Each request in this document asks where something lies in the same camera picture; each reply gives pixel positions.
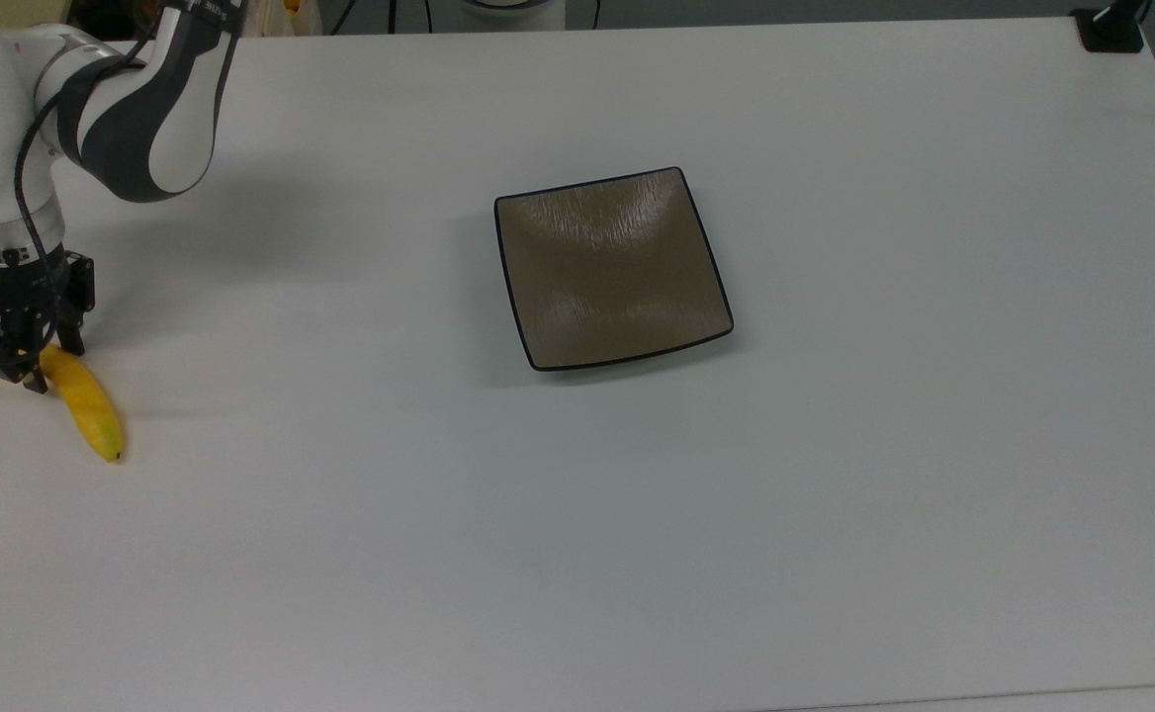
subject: banana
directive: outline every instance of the banana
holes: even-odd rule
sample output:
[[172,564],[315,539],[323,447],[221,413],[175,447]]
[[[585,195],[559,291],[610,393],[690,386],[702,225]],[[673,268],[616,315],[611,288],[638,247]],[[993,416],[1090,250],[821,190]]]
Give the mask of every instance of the banana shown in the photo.
[[40,370],[45,378],[59,391],[76,421],[76,429],[94,452],[98,452],[107,462],[120,459],[125,450],[125,431],[120,428],[120,418],[116,415],[112,402],[98,380],[76,356],[64,351],[53,343],[40,353]]

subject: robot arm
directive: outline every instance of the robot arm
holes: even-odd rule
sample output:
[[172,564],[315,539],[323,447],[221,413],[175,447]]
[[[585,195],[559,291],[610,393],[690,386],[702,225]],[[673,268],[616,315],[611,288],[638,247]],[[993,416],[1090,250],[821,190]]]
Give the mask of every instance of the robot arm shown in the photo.
[[[0,31],[0,378],[44,392],[37,355],[54,333],[66,350],[84,351],[79,329],[92,307],[92,262],[62,249],[53,160],[67,156],[131,202],[184,193],[210,163],[246,0],[162,5],[144,66],[121,66],[126,58],[111,46],[65,25]],[[31,135],[43,110],[45,124]],[[27,134],[20,177],[40,246],[13,190]]]
[[[121,58],[98,58],[54,87],[54,140],[72,162],[131,202],[165,200],[193,188],[213,157],[225,75],[244,27],[243,0],[180,0],[162,14],[147,67],[99,82]],[[59,73],[49,67],[47,77]]]

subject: brown plate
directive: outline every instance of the brown plate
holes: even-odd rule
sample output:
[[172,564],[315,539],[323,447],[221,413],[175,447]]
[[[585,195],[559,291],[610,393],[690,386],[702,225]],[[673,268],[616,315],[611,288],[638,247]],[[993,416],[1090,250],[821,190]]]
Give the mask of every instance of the brown plate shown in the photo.
[[678,168],[499,198],[494,220],[534,369],[643,359],[732,329]]

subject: floor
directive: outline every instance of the floor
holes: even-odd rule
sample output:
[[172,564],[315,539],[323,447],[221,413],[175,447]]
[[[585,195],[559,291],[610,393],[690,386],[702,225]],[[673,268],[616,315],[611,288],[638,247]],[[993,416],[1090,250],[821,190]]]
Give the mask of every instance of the floor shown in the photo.
[[[320,0],[328,28],[350,0]],[[596,0],[568,0],[569,29],[588,28]],[[434,31],[456,28],[455,0],[431,0]],[[694,27],[723,24],[863,22],[954,17],[1052,17],[1085,0],[602,0],[599,27]],[[1088,6],[1103,0],[1088,0]],[[387,29],[388,0],[357,0],[342,35],[374,35]],[[423,0],[400,0],[397,31],[427,31]],[[1155,3],[1145,22],[1155,54]]]

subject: black cable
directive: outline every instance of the black cable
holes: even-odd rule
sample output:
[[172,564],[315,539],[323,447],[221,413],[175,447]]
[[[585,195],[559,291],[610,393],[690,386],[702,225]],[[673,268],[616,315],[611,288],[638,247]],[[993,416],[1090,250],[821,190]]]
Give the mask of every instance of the black cable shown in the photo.
[[344,5],[344,12],[341,13],[341,18],[336,20],[336,24],[334,24],[330,35],[337,35],[337,32],[340,32],[340,28],[344,24],[344,17],[348,17],[348,13],[350,13],[353,8],[353,5],[357,5],[357,0],[348,0],[348,5]]
[[45,106],[40,107],[39,112],[37,112],[37,117],[31,121],[31,126],[28,127],[28,132],[20,143],[20,154],[16,156],[16,180],[14,181],[16,184],[16,205],[20,206],[20,216],[23,217],[24,227],[28,229],[28,237],[31,238],[31,247],[37,252],[40,266],[45,270],[45,289],[49,289],[53,297],[50,302],[50,318],[45,321],[50,325],[50,328],[45,329],[43,343],[40,343],[40,347],[35,353],[25,355],[20,361],[25,361],[28,356],[37,356],[42,353],[50,346],[50,339],[53,339],[54,333],[59,329],[59,304],[61,304],[64,296],[59,294],[58,289],[54,289],[54,270],[50,267],[50,257],[45,254],[45,245],[40,243],[37,223],[31,220],[31,212],[28,210],[28,199],[23,194],[23,170],[25,162],[28,162],[28,154],[31,151],[33,144],[37,143],[37,134],[39,134],[40,127],[45,124],[45,119],[50,118],[50,113],[58,106],[59,95],[57,94],[46,101]]
[[151,27],[148,27],[148,35],[144,35],[137,44],[131,46],[129,51],[125,54],[125,58],[122,58],[120,62],[117,62],[111,68],[104,69],[104,72],[99,72],[99,76],[94,81],[94,86],[97,87],[103,80],[118,75],[118,73],[121,73],[122,69],[141,66],[135,65],[134,60],[139,58],[139,52],[142,52],[143,46],[147,46],[148,42],[151,42],[151,37],[156,36],[156,29],[161,27],[161,20],[163,20],[163,17],[165,17],[165,9],[163,9],[162,6],[161,12],[156,13],[156,17],[151,20]]

